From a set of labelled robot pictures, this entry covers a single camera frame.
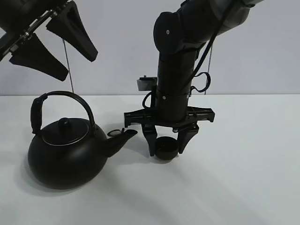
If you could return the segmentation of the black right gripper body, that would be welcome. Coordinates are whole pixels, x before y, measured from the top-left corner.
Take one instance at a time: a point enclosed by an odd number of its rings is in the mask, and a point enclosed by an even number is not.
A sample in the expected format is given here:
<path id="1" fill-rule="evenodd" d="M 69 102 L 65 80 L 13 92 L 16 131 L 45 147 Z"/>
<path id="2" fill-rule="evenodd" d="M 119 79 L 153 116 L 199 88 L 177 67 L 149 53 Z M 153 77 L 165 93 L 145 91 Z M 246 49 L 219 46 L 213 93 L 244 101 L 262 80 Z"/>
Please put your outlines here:
<path id="1" fill-rule="evenodd" d="M 156 99 L 153 109 L 124 113 L 124 126 L 144 124 L 169 128 L 180 128 L 199 121 L 213 122 L 215 113 L 210 108 L 188 106 L 188 96 Z"/>

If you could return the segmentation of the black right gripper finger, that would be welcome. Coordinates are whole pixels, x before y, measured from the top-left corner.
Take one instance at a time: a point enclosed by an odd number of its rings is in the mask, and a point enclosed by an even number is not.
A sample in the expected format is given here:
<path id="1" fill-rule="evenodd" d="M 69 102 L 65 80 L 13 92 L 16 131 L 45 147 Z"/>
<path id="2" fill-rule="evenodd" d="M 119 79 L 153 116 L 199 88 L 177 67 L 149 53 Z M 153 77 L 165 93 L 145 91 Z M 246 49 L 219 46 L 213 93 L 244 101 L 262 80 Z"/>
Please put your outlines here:
<path id="1" fill-rule="evenodd" d="M 154 125 L 142 124 L 142 133 L 148 143 L 150 156 L 155 156 L 157 131 Z"/>
<path id="2" fill-rule="evenodd" d="M 188 142 L 199 132 L 199 126 L 197 123 L 188 124 L 186 126 L 180 127 L 178 130 L 177 142 L 178 142 L 178 152 L 183 153 Z"/>

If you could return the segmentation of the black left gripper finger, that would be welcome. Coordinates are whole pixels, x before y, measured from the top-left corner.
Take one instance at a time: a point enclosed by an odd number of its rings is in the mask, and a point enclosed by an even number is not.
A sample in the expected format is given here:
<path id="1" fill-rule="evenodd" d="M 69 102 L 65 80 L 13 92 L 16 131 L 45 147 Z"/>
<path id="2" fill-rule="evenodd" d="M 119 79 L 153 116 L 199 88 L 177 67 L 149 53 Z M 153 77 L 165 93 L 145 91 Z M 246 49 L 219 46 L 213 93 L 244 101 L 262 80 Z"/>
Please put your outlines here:
<path id="1" fill-rule="evenodd" d="M 87 60 L 95 61 L 98 51 L 82 23 L 77 4 L 69 1 L 46 25 L 48 31 L 72 45 Z"/>
<path id="2" fill-rule="evenodd" d="M 35 33 L 12 52 L 9 62 L 32 68 L 60 81 L 64 81 L 68 75 L 68 69 L 47 50 Z"/>

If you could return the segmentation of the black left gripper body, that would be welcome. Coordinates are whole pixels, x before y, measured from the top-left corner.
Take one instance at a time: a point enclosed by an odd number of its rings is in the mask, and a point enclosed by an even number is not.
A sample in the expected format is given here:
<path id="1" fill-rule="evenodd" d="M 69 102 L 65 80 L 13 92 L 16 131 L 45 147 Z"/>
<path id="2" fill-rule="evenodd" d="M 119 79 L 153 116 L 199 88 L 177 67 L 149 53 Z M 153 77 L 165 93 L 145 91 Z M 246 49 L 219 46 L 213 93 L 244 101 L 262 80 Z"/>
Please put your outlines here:
<path id="1" fill-rule="evenodd" d="M 61 12 L 67 2 L 67 0 L 2 0 L 0 27 L 6 33 L 0 38 L 0 58 L 3 59 L 13 46 L 27 41 L 40 24 L 54 11 Z"/>

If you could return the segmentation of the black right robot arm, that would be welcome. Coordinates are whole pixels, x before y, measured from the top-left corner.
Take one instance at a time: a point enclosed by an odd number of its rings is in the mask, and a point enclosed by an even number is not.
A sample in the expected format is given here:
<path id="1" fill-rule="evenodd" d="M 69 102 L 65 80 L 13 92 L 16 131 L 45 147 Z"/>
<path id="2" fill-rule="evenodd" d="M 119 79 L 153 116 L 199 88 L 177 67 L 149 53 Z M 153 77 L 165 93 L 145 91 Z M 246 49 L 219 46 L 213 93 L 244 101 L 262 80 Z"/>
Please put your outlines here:
<path id="1" fill-rule="evenodd" d="M 192 80 L 215 38 L 245 22 L 256 0 L 186 0 L 175 12 L 162 12 L 153 37 L 159 52 L 157 76 L 137 80 L 150 106 L 124 114 L 125 126 L 140 124 L 151 156 L 172 160 L 199 132 L 199 121 L 213 122 L 210 108 L 188 105 Z"/>

